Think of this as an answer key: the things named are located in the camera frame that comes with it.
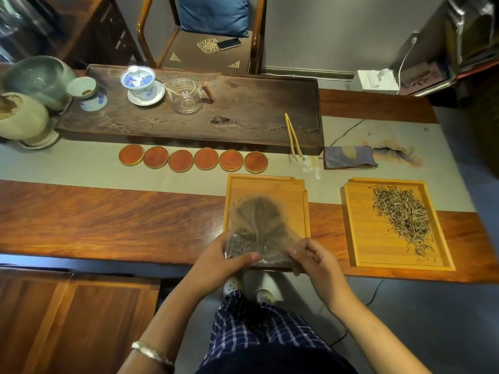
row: blue plaid pants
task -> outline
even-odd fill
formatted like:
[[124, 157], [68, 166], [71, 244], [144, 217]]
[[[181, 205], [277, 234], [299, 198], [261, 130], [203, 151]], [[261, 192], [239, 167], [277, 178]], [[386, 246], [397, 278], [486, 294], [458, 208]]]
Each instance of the blue plaid pants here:
[[208, 353], [200, 367], [236, 349], [265, 343], [332, 351], [300, 316], [267, 303], [250, 302], [241, 291], [234, 291], [215, 314]]

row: bag of tea leaves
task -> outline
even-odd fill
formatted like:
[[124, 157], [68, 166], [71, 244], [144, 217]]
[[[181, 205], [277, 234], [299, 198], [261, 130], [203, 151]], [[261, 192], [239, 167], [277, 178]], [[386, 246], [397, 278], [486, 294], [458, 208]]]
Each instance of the bag of tea leaves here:
[[229, 229], [232, 235], [225, 246], [225, 257], [233, 258], [247, 252], [259, 252], [257, 267], [297, 265], [287, 250], [300, 236], [287, 225], [283, 204], [263, 195], [243, 199], [231, 207]]

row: brown seat cushion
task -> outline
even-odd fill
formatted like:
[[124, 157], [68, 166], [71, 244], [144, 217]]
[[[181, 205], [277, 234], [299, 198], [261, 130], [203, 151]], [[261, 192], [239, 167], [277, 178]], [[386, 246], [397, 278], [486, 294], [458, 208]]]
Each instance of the brown seat cushion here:
[[179, 31], [161, 67], [245, 75], [250, 69], [252, 36], [253, 32], [249, 31], [248, 38], [239, 38], [241, 46], [221, 51], [216, 43], [231, 37]]

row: loose tea leaves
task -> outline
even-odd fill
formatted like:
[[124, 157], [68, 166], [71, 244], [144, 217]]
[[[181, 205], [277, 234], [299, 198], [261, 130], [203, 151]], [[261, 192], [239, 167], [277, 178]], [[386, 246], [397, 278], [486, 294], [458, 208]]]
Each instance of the loose tea leaves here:
[[433, 248], [427, 241], [430, 222], [423, 203], [411, 190], [401, 190], [396, 186], [384, 188], [377, 185], [370, 189], [374, 193], [373, 209], [390, 221], [395, 232], [407, 241], [408, 250], [413, 246], [417, 255], [426, 258], [426, 251]]
[[259, 252], [259, 264], [289, 267], [293, 260], [287, 249], [299, 239], [287, 227], [284, 210], [270, 198], [257, 195], [232, 208], [231, 230], [225, 247], [226, 258]]

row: bangle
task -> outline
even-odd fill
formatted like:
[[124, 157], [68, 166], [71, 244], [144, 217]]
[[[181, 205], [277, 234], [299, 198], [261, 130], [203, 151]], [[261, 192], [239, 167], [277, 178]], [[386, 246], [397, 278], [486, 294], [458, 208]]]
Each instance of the bangle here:
[[175, 371], [175, 365], [173, 365], [173, 362], [171, 362], [168, 358], [159, 353], [156, 349], [150, 347], [149, 345], [147, 345], [142, 341], [135, 341], [132, 344], [132, 350], [141, 352], [147, 357], [152, 358], [154, 361], [161, 364], [161, 366], [163, 366], [169, 373], [173, 374], [173, 372]]

